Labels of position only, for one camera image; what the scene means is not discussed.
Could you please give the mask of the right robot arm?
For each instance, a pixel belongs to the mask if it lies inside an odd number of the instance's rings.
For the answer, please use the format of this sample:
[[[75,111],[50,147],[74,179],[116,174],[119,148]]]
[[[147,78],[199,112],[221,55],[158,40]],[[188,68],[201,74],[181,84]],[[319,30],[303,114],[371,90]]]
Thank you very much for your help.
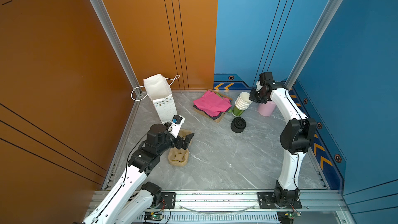
[[[261,104],[275,103],[284,117],[286,126],[280,135],[280,143],[285,150],[284,160],[274,188],[273,202],[279,208],[294,207],[300,200],[299,174],[303,159],[314,144],[316,121],[299,109],[286,85],[275,81],[271,72],[259,75],[249,99]]]

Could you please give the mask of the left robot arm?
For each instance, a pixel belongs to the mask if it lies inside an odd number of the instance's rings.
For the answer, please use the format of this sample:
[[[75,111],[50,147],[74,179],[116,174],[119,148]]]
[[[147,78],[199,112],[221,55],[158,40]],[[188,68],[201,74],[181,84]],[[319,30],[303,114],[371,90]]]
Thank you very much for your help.
[[[160,162],[160,157],[171,148],[188,149],[194,133],[180,136],[182,124],[168,122],[154,124],[129,153],[126,166],[116,185],[83,224],[131,224],[151,206],[158,206],[161,188],[144,183]]]

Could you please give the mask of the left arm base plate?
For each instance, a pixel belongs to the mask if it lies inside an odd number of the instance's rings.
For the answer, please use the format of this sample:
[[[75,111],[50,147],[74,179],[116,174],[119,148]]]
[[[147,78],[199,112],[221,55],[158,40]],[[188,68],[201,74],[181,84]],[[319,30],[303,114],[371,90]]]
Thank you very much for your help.
[[[166,209],[174,209],[176,203],[176,192],[163,191],[160,196],[155,197],[150,209],[162,209],[166,205]]]

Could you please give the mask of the beige pulp cup carrier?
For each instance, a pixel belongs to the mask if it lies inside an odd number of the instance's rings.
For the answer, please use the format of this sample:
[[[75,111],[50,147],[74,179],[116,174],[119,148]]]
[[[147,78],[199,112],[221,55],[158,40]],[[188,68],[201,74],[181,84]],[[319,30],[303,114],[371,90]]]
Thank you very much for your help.
[[[193,132],[181,129],[179,131],[179,136],[185,139],[188,135],[193,134]],[[177,149],[175,147],[171,148],[167,157],[169,164],[175,167],[184,167],[188,163],[189,150],[188,149]]]

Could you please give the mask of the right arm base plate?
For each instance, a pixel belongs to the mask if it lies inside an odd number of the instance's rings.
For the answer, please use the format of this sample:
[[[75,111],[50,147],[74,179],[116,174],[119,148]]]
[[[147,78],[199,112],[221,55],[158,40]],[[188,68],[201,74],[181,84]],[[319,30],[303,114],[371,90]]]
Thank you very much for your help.
[[[273,192],[261,191],[257,193],[260,209],[301,209],[302,203],[300,198],[295,193],[288,193],[287,196],[275,196]]]

